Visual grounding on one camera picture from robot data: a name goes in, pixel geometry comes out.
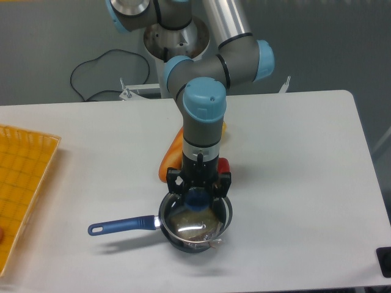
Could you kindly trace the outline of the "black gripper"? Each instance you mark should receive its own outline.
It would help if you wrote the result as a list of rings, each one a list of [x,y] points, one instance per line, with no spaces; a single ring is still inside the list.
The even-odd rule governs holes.
[[[183,155],[181,171],[173,167],[167,169],[166,181],[169,193],[181,206],[184,204],[185,191],[191,187],[203,187],[209,191],[210,208],[215,211],[223,207],[232,183],[232,175],[230,172],[217,172],[218,159],[219,156],[204,162]]]

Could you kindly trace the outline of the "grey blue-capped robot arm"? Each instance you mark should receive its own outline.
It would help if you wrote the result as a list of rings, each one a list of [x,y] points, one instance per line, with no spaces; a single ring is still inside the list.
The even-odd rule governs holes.
[[[274,54],[254,38],[239,1],[204,1],[218,53],[194,60],[170,50],[162,40],[164,69],[161,87],[169,92],[183,117],[181,169],[167,167],[169,192],[193,211],[201,211],[227,195],[229,172],[218,172],[226,91],[272,74]]]

